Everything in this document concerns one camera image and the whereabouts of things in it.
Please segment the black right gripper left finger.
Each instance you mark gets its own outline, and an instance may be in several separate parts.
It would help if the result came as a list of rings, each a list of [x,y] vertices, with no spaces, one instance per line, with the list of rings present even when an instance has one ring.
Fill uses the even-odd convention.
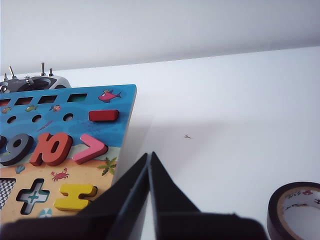
[[[107,191],[79,215],[86,226],[82,240],[127,240],[149,192],[148,154],[140,159]]]

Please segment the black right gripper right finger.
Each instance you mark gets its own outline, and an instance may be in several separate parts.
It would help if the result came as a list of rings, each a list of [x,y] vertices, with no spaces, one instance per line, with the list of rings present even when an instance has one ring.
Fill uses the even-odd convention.
[[[149,161],[149,186],[152,207],[157,214],[200,211],[174,183],[155,152]]]

